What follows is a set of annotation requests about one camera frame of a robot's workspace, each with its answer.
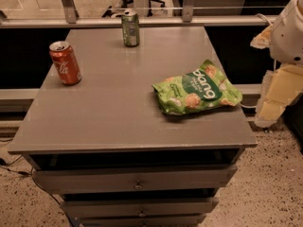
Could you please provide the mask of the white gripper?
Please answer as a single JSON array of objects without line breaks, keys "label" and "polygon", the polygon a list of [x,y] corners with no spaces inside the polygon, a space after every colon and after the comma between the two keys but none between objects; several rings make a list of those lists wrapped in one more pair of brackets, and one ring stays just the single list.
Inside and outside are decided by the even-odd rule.
[{"label": "white gripper", "polygon": [[[272,25],[264,28],[253,38],[250,45],[257,49],[269,48]],[[265,100],[259,101],[254,123],[260,128],[274,125],[290,105],[303,91],[303,66],[282,63],[274,72]]]}]

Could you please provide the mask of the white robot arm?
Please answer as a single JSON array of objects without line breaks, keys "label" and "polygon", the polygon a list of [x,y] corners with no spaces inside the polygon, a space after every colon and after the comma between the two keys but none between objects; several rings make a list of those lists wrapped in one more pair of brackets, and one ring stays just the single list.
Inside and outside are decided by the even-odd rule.
[{"label": "white robot arm", "polygon": [[255,124],[269,128],[303,91],[303,0],[291,0],[250,45],[268,47],[274,63],[280,62],[265,73],[256,107]]}]

